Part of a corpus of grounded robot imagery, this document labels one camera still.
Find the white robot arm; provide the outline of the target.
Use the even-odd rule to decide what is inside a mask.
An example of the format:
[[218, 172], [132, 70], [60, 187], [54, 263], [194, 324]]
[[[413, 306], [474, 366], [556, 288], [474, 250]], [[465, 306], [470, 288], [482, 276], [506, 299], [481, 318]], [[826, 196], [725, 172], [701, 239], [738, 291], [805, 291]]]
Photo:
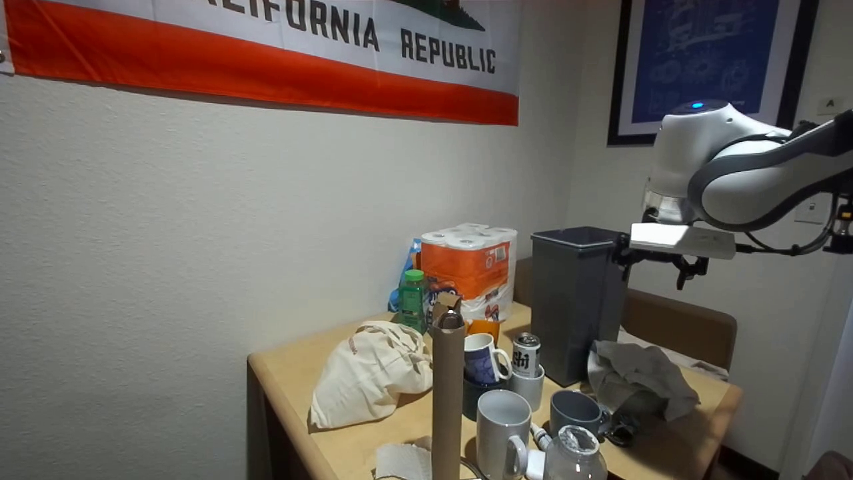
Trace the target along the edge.
[[678, 286], [703, 275], [713, 259], [774, 252], [758, 230], [774, 226], [817, 195], [829, 196], [829, 219], [805, 244], [850, 252], [853, 111], [823, 123], [779, 128], [747, 118], [734, 104], [671, 111], [653, 142], [642, 219], [618, 236], [618, 263], [661, 260], [678, 268]]

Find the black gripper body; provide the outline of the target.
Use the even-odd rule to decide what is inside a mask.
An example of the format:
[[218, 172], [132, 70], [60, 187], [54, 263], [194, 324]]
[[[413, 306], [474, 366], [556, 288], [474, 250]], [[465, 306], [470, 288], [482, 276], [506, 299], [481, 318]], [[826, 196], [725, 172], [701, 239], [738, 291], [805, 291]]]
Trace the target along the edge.
[[686, 288], [689, 279], [703, 276], [709, 272], [706, 256], [698, 256], [697, 260], [690, 260], [682, 252], [640, 250], [640, 247], [632, 247], [629, 243], [618, 244], [616, 260], [625, 267], [621, 276], [629, 276], [632, 267], [640, 260], [669, 263], [678, 268], [678, 279], [675, 279], [678, 288]]

